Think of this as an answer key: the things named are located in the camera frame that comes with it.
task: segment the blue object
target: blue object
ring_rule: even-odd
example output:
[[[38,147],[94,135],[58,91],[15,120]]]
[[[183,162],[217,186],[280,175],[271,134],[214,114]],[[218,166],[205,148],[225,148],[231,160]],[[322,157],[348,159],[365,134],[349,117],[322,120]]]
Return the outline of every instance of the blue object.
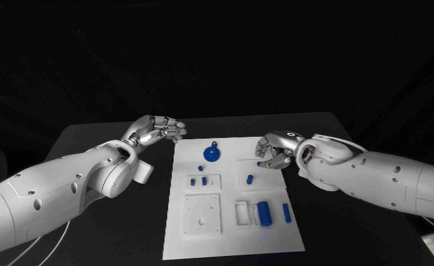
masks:
[[[247,184],[251,184],[253,181],[254,181],[254,175],[248,175],[247,176]]]
[[[258,216],[260,216],[261,226],[271,226],[273,222],[271,222],[271,215],[270,215],[267,201],[258,203]]]
[[[204,157],[208,161],[217,161],[219,159],[219,149],[217,142],[212,142],[211,147],[204,151]]]
[[[290,209],[287,208],[287,203],[283,204],[283,213],[286,214],[286,222],[292,223]]]

